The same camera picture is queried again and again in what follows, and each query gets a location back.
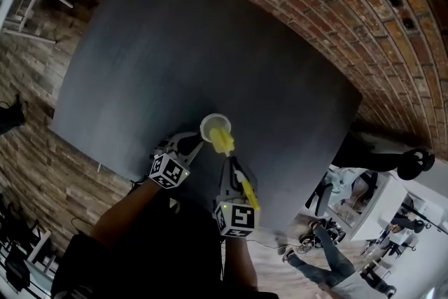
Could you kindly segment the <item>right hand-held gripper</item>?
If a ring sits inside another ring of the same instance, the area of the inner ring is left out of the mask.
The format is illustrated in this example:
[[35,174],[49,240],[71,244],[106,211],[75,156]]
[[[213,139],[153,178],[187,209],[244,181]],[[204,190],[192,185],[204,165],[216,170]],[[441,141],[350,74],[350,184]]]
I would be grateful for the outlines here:
[[[232,188],[234,174],[243,191]],[[250,179],[237,157],[225,158],[220,172],[220,192],[213,210],[221,236],[245,238],[258,229],[260,210],[254,209],[247,198],[249,194],[256,195]]]

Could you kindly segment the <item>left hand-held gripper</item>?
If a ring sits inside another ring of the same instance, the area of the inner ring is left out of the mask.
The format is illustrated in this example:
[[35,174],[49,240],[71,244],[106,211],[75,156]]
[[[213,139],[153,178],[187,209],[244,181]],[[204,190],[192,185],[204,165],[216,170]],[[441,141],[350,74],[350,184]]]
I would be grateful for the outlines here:
[[189,166],[202,149],[199,132],[179,132],[155,148],[148,178],[164,189],[178,187],[190,174]]

